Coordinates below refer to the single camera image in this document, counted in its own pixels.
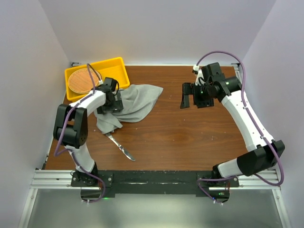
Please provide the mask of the grey cloth napkin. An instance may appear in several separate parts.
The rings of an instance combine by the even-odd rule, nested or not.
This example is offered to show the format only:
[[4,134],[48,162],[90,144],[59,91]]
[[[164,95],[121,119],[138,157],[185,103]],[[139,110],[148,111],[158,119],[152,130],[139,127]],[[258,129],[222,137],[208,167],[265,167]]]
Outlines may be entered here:
[[123,122],[136,123],[143,120],[153,109],[163,88],[154,85],[130,85],[120,90],[123,109],[117,113],[98,114],[96,126],[102,134],[112,133],[122,128]]

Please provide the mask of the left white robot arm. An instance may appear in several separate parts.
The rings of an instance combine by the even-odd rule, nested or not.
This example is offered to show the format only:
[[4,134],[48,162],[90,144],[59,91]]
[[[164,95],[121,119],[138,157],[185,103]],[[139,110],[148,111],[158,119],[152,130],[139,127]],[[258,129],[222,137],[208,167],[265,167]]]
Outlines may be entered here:
[[119,93],[119,83],[106,77],[99,86],[82,99],[71,104],[61,104],[57,108],[53,137],[57,140],[54,156],[68,152],[76,166],[76,179],[86,186],[99,183],[96,162],[92,159],[86,141],[88,138],[88,116],[97,112],[106,114],[123,109]]

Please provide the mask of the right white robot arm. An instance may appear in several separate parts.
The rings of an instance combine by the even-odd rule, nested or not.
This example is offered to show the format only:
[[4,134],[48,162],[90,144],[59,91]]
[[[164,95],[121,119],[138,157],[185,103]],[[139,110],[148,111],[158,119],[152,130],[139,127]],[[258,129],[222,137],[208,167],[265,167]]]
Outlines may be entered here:
[[265,129],[253,111],[240,80],[225,77],[219,63],[192,69],[196,76],[194,83],[183,83],[181,109],[190,106],[189,96],[198,108],[212,107],[218,100],[229,112],[238,127],[247,152],[236,159],[213,166],[212,182],[221,187],[232,176],[258,175],[260,171],[278,164],[278,158],[285,150],[281,140],[275,140]]

